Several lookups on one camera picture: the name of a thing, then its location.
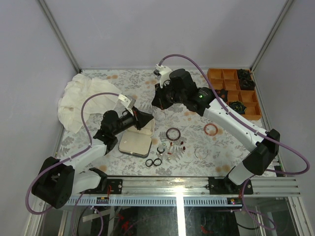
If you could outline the cream navy jewelry box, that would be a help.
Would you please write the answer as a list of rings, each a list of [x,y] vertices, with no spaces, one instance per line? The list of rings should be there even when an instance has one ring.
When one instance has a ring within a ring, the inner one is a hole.
[[[141,130],[137,130],[134,126],[128,128],[122,135],[118,150],[121,153],[140,158],[148,157],[154,129],[155,119],[151,120]]]

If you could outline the orange bangle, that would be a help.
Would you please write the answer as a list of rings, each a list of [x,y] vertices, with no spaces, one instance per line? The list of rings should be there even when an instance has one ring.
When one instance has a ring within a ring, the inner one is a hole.
[[[203,130],[204,130],[204,133],[208,136],[215,136],[217,135],[219,131],[218,127],[213,123],[206,124]]]

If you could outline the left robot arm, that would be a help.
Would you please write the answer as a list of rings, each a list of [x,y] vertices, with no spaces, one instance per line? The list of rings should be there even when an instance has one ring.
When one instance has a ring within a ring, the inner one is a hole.
[[[92,161],[108,154],[117,144],[117,135],[134,126],[140,130],[153,120],[153,115],[133,107],[118,116],[116,111],[104,113],[93,144],[63,160],[47,158],[31,188],[31,193],[52,207],[59,209],[71,195],[77,193],[102,194],[107,191],[107,174],[98,168],[84,168]]]

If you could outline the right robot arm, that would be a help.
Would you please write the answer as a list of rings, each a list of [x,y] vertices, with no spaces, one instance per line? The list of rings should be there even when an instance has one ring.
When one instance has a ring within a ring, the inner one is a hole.
[[[237,193],[245,180],[266,171],[279,151],[278,131],[256,127],[228,107],[216,92],[207,87],[197,87],[185,69],[157,66],[154,74],[159,82],[155,85],[153,106],[166,110],[173,104],[183,104],[189,111],[223,127],[249,151],[249,155],[227,174],[224,187],[228,193]]]

